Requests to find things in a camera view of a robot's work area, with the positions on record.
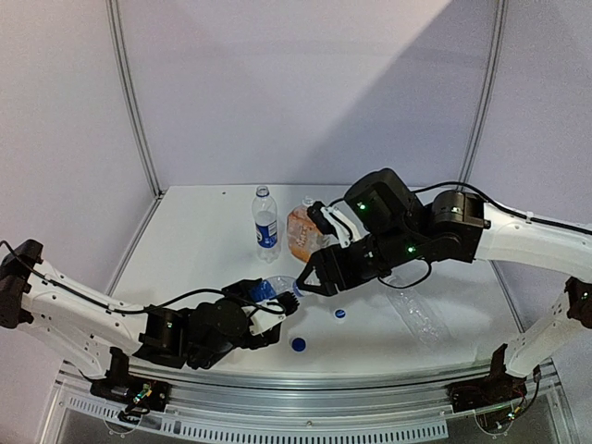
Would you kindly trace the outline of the blue Pepsi bottle cap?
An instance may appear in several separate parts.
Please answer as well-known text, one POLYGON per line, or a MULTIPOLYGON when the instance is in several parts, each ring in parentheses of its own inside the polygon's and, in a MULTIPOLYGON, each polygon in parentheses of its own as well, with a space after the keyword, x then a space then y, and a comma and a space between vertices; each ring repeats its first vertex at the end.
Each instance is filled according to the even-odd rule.
POLYGON ((296 337, 291 340, 290 346, 295 352, 304 352, 306 350, 307 343, 304 338, 296 337))

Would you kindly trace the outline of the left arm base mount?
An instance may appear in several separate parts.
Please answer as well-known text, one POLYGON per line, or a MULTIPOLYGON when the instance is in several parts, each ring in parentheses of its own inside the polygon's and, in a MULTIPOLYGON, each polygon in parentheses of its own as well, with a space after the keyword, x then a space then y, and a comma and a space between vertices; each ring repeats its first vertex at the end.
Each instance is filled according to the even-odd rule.
POLYGON ((115 347, 111 347, 109 352, 111 361, 105 377, 92 379, 90 393, 122 404, 117 419, 123 423, 137 425, 145 415, 163 412, 169 401, 171 385, 165 381, 133 376, 129 356, 115 347))

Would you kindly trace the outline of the white orange-bottle cap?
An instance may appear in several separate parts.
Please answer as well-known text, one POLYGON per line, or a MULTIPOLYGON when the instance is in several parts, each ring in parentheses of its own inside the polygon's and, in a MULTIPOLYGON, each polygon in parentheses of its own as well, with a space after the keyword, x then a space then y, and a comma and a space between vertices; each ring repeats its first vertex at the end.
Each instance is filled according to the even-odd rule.
POLYGON ((343 321, 346 316, 347 316, 347 313, 343 309, 336 309, 334 311, 334 317, 339 321, 343 321))

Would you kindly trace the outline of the orange label crushed bottle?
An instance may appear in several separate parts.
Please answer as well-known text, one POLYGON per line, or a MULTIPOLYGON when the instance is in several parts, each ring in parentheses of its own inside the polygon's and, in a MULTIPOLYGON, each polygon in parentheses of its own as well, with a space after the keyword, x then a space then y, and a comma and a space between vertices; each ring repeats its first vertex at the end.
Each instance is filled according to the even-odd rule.
POLYGON ((329 236, 324 235, 310 219, 307 210, 315 203, 309 196, 294 207, 287 217, 287 242, 291 254, 307 263, 312 254, 329 245, 329 236))

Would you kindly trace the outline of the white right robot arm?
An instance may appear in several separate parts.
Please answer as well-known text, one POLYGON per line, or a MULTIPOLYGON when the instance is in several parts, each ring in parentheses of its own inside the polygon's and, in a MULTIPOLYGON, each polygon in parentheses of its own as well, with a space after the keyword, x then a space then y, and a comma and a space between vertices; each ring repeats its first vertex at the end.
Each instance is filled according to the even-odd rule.
POLYGON ((338 243, 313 253, 297 278, 300 290, 331 297, 411 261, 505 261, 563 273, 563 293, 526 332, 501 348, 501 367, 484 376, 478 395, 497 403, 562 345, 591 327, 591 230, 501 205, 477 188, 444 191, 422 203, 390 168, 356 181, 342 201, 366 230, 333 205, 314 203, 309 217, 338 243))

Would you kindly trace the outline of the Pepsi bottle blue label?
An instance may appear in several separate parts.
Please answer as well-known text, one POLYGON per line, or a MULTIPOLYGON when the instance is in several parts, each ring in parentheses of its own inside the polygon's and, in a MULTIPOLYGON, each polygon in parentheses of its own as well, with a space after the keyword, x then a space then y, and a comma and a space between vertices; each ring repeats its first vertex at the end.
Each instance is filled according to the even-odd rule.
POLYGON ((278 237, 278 207, 266 185, 259 185, 255 190, 252 202, 253 221, 255 226, 257 255, 270 264, 280 254, 278 237))

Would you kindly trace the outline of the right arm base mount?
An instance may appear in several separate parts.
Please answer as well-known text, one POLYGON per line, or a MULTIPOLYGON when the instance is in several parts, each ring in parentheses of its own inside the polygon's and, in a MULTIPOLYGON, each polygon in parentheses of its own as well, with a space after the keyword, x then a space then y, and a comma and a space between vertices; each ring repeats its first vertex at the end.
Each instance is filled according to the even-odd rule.
POLYGON ((506 433, 531 408, 537 399, 542 377, 540 365, 537 365, 533 369, 535 391, 528 400, 526 377, 507 373, 504 363, 507 348, 507 344, 502 344, 493 352, 486 376, 446 386, 452 410, 455 413, 475 411, 476 424, 492 437, 506 433))

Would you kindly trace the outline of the blue label crushed water bottle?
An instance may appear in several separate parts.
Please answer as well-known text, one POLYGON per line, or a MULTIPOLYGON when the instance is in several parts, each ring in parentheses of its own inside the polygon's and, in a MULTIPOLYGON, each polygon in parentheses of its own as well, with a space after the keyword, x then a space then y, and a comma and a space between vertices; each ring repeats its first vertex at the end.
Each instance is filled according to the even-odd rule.
POLYGON ((276 299, 276 297, 286 291, 293 293, 297 298, 308 295, 308 292, 301 290, 294 277, 273 276, 263 279, 256 284, 249 294, 254 302, 276 299))

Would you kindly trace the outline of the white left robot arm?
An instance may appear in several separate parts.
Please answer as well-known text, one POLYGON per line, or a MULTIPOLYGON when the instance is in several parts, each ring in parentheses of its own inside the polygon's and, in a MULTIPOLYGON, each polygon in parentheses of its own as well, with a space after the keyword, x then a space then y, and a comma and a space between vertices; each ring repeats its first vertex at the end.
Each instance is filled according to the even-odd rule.
POLYGON ((197 289, 157 305, 108 297, 60 273, 25 240, 1 262, 1 326, 45 343, 87 376, 101 376, 117 401, 137 394, 137 381, 119 366, 120 352, 158 366, 210 369, 236 349, 278 343, 281 325, 299 308, 292 290, 257 302, 261 280, 222 290, 197 289))

